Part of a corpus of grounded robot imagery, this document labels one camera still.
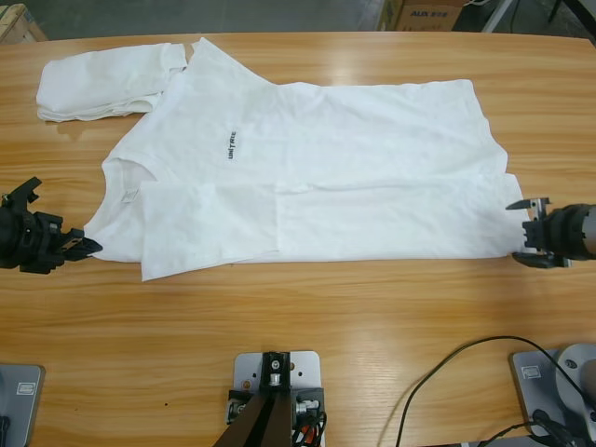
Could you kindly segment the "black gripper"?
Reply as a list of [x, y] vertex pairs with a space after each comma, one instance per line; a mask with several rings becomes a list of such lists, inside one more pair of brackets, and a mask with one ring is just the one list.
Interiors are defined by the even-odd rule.
[[61, 233], [63, 219], [44, 212], [30, 213], [29, 204], [39, 198], [41, 184], [32, 177], [1, 201], [1, 267], [21, 272], [49, 274], [66, 261], [82, 261], [102, 251], [102, 245], [85, 232], [72, 228]]
[[548, 197], [522, 199], [507, 210], [530, 210], [533, 219], [524, 222], [526, 248], [535, 252], [513, 252], [512, 258], [531, 268], [569, 268], [572, 261], [595, 259], [595, 206], [572, 204], [547, 211]]

